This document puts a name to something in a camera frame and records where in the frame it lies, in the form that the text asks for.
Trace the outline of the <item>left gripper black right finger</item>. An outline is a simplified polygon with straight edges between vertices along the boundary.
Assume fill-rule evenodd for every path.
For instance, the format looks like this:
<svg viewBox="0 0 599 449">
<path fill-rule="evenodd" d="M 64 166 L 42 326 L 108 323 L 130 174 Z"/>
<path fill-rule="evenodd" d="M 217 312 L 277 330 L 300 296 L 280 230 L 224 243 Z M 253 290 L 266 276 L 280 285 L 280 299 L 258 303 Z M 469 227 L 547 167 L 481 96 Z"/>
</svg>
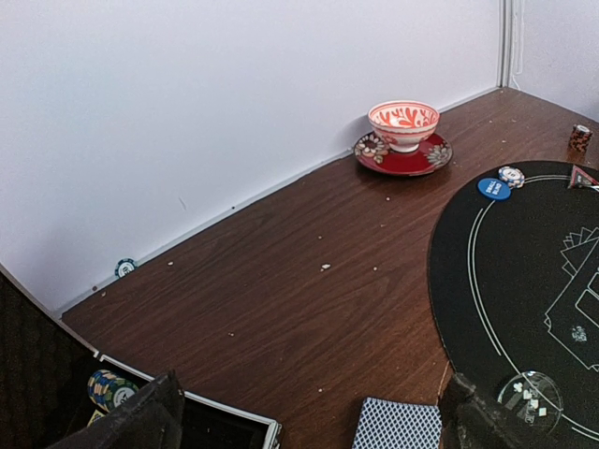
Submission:
<svg viewBox="0 0 599 449">
<path fill-rule="evenodd" d="M 562 415 L 549 433 L 529 427 L 463 374 L 455 373 L 439 400 L 442 448 L 578 448 Z"/>
</svg>

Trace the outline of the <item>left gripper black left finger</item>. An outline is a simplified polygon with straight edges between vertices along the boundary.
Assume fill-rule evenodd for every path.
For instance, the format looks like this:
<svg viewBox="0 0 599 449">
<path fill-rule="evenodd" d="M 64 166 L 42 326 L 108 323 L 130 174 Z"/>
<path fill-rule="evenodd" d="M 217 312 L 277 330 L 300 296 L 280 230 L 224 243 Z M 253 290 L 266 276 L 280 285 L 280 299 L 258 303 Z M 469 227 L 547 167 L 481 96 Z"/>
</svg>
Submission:
<svg viewBox="0 0 599 449">
<path fill-rule="evenodd" d="M 184 392 L 171 370 L 124 404 L 53 445 L 54 448 L 178 448 L 183 437 Z"/>
</svg>

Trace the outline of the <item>grey dealer button disc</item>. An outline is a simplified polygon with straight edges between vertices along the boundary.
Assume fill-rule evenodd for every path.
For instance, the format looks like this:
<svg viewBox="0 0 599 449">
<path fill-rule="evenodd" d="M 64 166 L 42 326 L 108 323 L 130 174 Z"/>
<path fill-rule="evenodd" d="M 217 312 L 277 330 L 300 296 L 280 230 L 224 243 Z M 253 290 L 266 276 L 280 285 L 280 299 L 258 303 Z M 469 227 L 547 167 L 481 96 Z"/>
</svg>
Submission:
<svg viewBox="0 0 599 449">
<path fill-rule="evenodd" d="M 551 432 L 562 417 L 563 399 L 558 386 L 546 374 L 529 370 L 513 377 L 499 392 L 497 401 L 529 427 Z"/>
</svg>

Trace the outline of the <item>blue small blind button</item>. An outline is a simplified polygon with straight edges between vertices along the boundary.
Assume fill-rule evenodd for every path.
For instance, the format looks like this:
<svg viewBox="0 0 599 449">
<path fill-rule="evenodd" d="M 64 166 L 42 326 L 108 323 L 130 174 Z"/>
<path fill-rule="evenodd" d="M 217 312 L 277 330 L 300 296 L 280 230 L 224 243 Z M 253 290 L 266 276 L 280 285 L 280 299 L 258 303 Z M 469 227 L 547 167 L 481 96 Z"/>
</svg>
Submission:
<svg viewBox="0 0 599 449">
<path fill-rule="evenodd" d="M 478 192 L 493 201 L 505 201 L 511 196 L 507 183 L 495 178 L 484 178 L 477 183 Z"/>
</svg>

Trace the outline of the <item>blue cream chips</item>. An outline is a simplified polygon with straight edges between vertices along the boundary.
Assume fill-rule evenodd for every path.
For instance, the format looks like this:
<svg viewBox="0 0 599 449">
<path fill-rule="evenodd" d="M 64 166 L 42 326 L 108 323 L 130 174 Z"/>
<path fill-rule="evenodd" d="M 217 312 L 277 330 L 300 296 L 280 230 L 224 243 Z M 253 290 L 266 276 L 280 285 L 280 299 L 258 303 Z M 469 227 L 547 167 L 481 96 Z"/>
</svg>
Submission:
<svg viewBox="0 0 599 449">
<path fill-rule="evenodd" d="M 525 183 L 525 175 L 516 167 L 500 167 L 498 169 L 498 176 L 501 181 L 506 183 L 512 189 L 521 188 Z"/>
</svg>

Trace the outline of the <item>red black triangle marker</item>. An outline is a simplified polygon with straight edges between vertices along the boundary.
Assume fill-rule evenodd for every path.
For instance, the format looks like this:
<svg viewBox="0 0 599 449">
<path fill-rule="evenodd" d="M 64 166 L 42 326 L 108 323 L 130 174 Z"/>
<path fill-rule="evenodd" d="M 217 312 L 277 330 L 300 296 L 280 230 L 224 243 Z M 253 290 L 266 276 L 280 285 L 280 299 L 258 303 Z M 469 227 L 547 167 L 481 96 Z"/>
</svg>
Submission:
<svg viewBox="0 0 599 449">
<path fill-rule="evenodd" d="M 572 166 L 569 188 L 591 188 L 595 191 L 598 190 L 598 180 L 593 178 L 589 173 L 584 171 L 581 167 Z"/>
</svg>

